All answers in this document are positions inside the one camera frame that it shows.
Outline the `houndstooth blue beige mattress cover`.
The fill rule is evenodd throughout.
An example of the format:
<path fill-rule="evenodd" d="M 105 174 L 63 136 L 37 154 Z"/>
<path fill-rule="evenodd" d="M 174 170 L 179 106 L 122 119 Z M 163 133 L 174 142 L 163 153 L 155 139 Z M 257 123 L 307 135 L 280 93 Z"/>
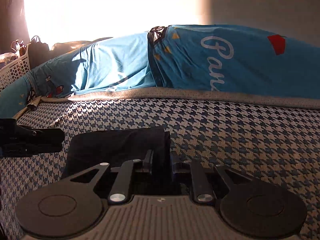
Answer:
<path fill-rule="evenodd" d="M 298 194 L 308 211 L 300 235 L 319 239 L 317 109 L 183 99 L 42 102 L 18 123 L 62 129 L 65 147 L 84 132 L 162 126 L 181 159 L 225 164 Z"/>

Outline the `white perforated laundry basket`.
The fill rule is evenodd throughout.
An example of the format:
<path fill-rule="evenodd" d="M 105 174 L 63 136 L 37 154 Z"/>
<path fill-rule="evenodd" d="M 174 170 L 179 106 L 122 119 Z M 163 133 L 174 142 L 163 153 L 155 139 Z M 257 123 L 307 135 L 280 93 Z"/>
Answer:
<path fill-rule="evenodd" d="M 4 90 L 20 77 L 30 71 L 28 47 L 23 56 L 5 65 L 0 71 L 0 90 Z"/>

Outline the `black garment with white stripes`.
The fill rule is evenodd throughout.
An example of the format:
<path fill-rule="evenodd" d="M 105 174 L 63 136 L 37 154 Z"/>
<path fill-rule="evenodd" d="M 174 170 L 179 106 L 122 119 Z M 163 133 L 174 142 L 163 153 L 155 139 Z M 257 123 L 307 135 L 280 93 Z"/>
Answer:
<path fill-rule="evenodd" d="M 173 191 L 170 133 L 163 127 L 108 130 L 82 133 L 72 138 L 61 178 L 67 178 L 100 163 L 120 167 L 132 159 L 145 159 L 153 151 L 152 174 L 142 176 L 143 186 L 136 194 L 170 195 Z"/>

